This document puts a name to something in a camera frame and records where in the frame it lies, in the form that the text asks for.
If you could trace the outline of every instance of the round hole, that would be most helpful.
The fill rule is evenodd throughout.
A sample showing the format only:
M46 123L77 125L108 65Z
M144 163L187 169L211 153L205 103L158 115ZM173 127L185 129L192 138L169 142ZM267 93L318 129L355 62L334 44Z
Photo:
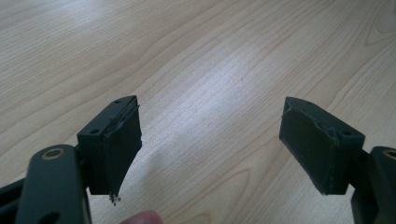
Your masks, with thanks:
M59 217L60 217L59 213L52 212L52 213L46 214L44 217L42 217L38 223L39 224L53 224L59 220Z
M96 133L99 133L99 129L90 130L90 134L96 134Z
M395 149L388 148L388 149L385 149L383 152L387 157L396 160L396 150Z
M63 148L53 148L44 152L41 158L46 161L53 160L60 157L63 153L64 153Z

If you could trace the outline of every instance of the light wooden surface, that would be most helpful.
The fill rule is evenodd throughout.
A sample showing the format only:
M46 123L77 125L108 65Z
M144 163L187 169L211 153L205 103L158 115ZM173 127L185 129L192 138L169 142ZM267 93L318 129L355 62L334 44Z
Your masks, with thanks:
M0 186L112 100L138 97L144 146L121 202L165 223L352 223L278 140L286 96L396 147L395 1L0 3Z

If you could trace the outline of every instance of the wooden table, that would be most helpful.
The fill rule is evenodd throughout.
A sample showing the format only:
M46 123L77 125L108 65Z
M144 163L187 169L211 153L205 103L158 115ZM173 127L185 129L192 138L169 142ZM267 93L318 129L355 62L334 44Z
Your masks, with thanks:
M278 139L286 96L396 147L395 1L0 3L0 186L112 100L138 97L144 146L94 223L352 223Z

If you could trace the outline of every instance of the wood grain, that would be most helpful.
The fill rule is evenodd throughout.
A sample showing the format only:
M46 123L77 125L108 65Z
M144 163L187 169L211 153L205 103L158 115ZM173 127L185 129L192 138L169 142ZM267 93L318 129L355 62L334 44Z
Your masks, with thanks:
M278 140L284 98L312 101L396 146L396 2L0 3L0 186L109 102L138 97L144 146L114 207L165 223L352 223Z

